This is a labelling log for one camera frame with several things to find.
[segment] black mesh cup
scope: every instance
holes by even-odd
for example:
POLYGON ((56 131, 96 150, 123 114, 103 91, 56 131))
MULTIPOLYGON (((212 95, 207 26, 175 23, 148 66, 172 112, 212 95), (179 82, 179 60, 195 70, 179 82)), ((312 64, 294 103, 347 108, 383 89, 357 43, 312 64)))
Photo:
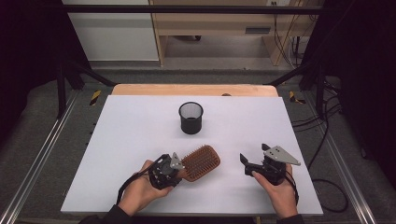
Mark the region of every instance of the black mesh cup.
POLYGON ((201 131, 202 115, 204 110, 195 102, 187 102, 180 106, 178 114, 181 120, 181 130, 187 134, 195 134, 201 131))

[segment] gray floor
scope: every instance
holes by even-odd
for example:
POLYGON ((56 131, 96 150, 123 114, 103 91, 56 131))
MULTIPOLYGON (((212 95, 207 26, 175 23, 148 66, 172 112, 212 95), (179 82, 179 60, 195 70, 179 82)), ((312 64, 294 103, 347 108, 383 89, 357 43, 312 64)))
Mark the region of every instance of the gray floor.
MULTIPOLYGON (((248 83, 262 84, 285 74, 290 66, 269 64, 268 53, 260 38, 206 37, 201 42, 190 37, 177 36, 170 40, 164 67, 131 65, 116 68, 114 63, 98 66, 98 73, 122 83, 248 83)), ((80 217, 62 214, 60 208, 64 193, 73 180, 84 150, 94 130, 106 96, 111 88, 85 77, 87 84, 78 92, 76 105, 57 139, 40 176, 36 180, 18 217, 19 223, 77 223, 80 217), (89 105, 92 94, 102 90, 96 105, 89 105)), ((298 77, 277 87, 284 98, 290 120, 307 119, 314 114, 309 104, 290 101, 289 93, 294 91, 297 99, 309 100, 311 91, 299 91, 298 77)), ((326 98, 332 94, 326 92, 326 98)), ((0 209, 4 211, 16 193, 25 175, 34 163, 35 157, 46 140, 55 122, 57 113, 56 85, 54 82, 30 92, 28 106, 11 137, 0 151, 0 209)), ((340 150, 351 173, 369 205, 377 223, 396 223, 396 191, 383 176, 375 161, 361 157, 359 145, 342 113, 330 118, 330 134, 340 150)), ((304 160, 308 163, 321 140, 319 127, 295 133, 304 160)), ((343 187, 343 181, 325 145, 318 154, 311 169, 312 178, 325 178, 343 187)), ((329 185, 316 183, 320 201, 331 208, 341 208, 343 197, 329 185)), ((351 204, 343 213, 324 210, 322 217, 306 217, 307 223, 361 223, 356 204, 351 204)), ((251 217, 201 217, 199 223, 253 223, 251 217)), ((264 217, 262 223, 275 223, 274 217, 264 217)))

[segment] black sleeve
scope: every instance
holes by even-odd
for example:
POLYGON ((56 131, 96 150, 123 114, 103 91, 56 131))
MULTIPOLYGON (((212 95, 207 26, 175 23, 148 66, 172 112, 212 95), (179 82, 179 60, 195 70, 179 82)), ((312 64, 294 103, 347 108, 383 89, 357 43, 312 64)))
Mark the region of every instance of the black sleeve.
POLYGON ((118 206, 113 205, 110 211, 103 217, 89 216, 82 219, 79 224, 131 224, 132 218, 118 206))
POLYGON ((304 220, 301 215, 296 215, 293 217, 280 219, 276 222, 276 224, 304 224, 304 220))

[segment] human hand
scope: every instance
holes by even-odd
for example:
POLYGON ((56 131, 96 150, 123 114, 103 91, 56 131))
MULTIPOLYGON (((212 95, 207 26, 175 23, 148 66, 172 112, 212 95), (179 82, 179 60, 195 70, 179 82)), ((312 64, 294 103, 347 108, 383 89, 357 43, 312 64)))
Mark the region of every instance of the human hand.
MULTIPOLYGON (((286 170, 292 175, 290 164, 286 164, 286 170)), ((267 191, 279 218, 292 217, 298 214, 294 197, 294 189, 286 179, 283 180, 280 185, 274 186, 261 174, 254 171, 252 174, 257 182, 259 182, 259 184, 267 191)))
MULTIPOLYGON (((140 172, 148 168, 151 164, 152 161, 145 161, 140 172)), ((126 214, 133 216, 134 213, 142 210, 155 199, 165 197, 172 190, 172 188, 173 187, 168 187, 161 190, 155 189, 149 182, 149 176, 142 175, 125 189, 118 206, 126 214)))

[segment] white table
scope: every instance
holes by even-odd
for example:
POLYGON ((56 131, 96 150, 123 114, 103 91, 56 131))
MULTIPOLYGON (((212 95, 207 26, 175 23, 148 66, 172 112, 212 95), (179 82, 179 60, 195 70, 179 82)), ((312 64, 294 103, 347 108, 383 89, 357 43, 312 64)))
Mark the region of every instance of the white table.
POLYGON ((289 116, 280 97, 110 95, 73 184, 64 213, 105 213, 116 202, 122 183, 146 159, 164 153, 184 157, 212 146, 221 165, 203 178, 183 180, 166 197, 151 203, 144 216, 259 216, 275 211, 264 189, 244 174, 239 153, 250 162, 263 159, 261 145, 280 145, 302 163, 293 166, 303 215, 322 215, 289 116), (204 108, 203 129, 180 130, 178 108, 194 101, 204 108))

